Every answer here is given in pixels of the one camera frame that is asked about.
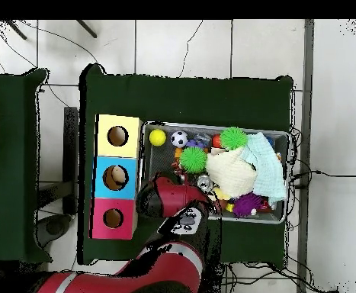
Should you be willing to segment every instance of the cloth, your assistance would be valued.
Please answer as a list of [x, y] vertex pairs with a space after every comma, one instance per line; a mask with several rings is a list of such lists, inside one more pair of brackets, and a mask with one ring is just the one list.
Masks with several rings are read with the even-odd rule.
[[217, 155], [207, 154], [207, 174], [232, 198], [251, 192], [256, 179], [256, 171], [240, 158], [241, 154], [242, 147]]
[[270, 205], [286, 198], [282, 164], [263, 133], [248, 135], [241, 157], [258, 173], [253, 188], [256, 195], [268, 197]]

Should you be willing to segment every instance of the light blue towel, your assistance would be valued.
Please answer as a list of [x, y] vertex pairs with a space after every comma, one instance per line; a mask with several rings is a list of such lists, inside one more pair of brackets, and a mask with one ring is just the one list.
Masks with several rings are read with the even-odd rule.
[[268, 197], [270, 205], [286, 198], [282, 164], [262, 133], [248, 135], [241, 157], [258, 173], [253, 191], [256, 195]]

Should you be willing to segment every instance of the green spiky ball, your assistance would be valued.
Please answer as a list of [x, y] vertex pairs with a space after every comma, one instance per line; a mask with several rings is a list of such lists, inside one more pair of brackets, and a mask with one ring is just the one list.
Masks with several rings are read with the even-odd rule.
[[229, 127], [223, 130], [220, 134], [221, 146], [228, 148], [228, 150], [235, 150], [247, 144], [248, 137], [238, 127]]
[[181, 167], [188, 173], [200, 173], [206, 167], [207, 154], [199, 147], [187, 147], [181, 152]]

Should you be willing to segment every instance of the soccer ball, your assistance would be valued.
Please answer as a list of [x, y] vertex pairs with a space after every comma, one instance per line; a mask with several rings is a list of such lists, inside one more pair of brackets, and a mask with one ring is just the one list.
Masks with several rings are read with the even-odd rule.
[[171, 136], [172, 145], [182, 148], [188, 142], [188, 135], [184, 131], [175, 131]]

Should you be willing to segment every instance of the dark green table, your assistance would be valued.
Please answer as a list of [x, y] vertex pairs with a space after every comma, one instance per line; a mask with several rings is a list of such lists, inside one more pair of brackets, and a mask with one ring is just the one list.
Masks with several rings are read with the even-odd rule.
[[37, 210], [37, 87], [47, 76], [33, 69], [0, 75], [0, 260], [49, 262], [34, 240]]
[[[89, 264], [93, 259], [132, 259], [162, 222], [140, 217], [132, 240], [88, 238], [96, 114], [138, 117], [142, 121], [289, 131], [292, 87], [293, 80], [289, 76], [277, 80], [169, 79], [109, 76], [97, 64], [87, 66], [80, 77], [79, 181], [84, 179], [84, 187], [79, 190], [79, 261]], [[211, 221], [210, 228], [215, 240], [218, 222]], [[284, 235], [284, 223], [224, 221], [221, 260], [272, 262], [280, 268], [284, 260]]]

